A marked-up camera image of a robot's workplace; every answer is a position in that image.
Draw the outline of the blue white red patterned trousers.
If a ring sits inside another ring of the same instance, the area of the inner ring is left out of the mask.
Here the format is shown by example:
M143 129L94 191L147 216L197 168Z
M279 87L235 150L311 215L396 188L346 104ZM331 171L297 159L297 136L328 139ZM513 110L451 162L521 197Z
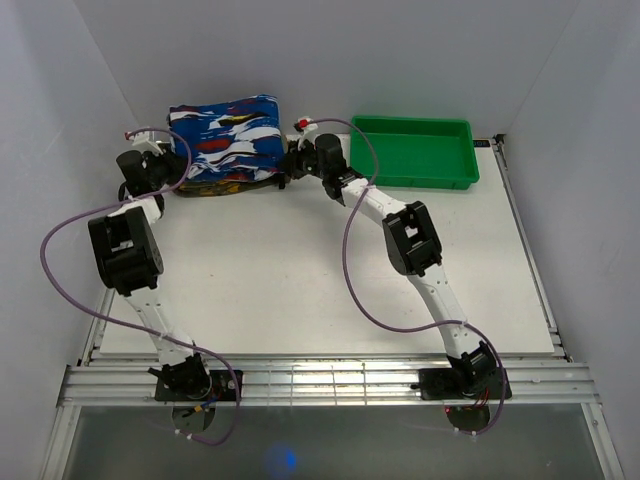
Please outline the blue white red patterned trousers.
M174 144L175 153L192 156L188 183L256 183L279 173L284 142L274 96L172 106L167 123L182 138Z

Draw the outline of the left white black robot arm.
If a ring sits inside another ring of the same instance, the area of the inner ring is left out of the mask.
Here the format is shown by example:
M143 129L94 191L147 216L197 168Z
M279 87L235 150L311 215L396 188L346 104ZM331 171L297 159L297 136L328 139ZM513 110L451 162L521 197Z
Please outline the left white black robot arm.
M174 323L160 296L159 278L164 272L151 226L164 214L159 191L181 178L186 159L166 143L143 151L129 150L116 158L124 176L117 198L129 202L118 210L88 222L88 230L101 280L135 310L151 331L161 367L150 369L168 390L188 399L205 397L212 376L205 369L194 342Z

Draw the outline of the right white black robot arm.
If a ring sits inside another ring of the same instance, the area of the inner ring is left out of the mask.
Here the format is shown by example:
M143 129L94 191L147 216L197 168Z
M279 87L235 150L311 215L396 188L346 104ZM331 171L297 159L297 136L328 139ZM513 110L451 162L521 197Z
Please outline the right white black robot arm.
M349 231L358 213L381 227L392 267L414 286L432 322L419 327L392 327L368 312L364 316L395 333L439 331L450 367L444 391L438 396L506 399L509 387L504 365L489 339L467 321L443 268L442 244L426 205L420 201L403 203L379 190L372 179L347 165L341 141L333 134L321 134L313 142L304 138L288 141L280 168L291 180L307 175L320 179L329 198L351 209L341 262L347 289L361 311L365 308L348 271Z

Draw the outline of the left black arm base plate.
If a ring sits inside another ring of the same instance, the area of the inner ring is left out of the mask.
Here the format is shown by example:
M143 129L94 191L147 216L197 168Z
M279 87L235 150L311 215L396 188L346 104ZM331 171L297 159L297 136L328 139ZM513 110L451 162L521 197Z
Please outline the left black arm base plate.
M201 396L188 396L184 393L171 391L160 380L157 381L153 399L159 402L199 402L204 403L213 399L218 402L235 402L237 394L242 393L244 371L235 369L235 379L227 370L210 370L210 386Z

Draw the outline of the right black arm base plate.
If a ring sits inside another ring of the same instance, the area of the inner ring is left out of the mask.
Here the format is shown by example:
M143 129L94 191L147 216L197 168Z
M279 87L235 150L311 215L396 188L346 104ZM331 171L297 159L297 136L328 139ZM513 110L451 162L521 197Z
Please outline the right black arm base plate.
M463 386L451 368L426 368L418 371L418 380L411 385L422 400L476 400L479 397L499 400L503 382L499 372L473 386Z

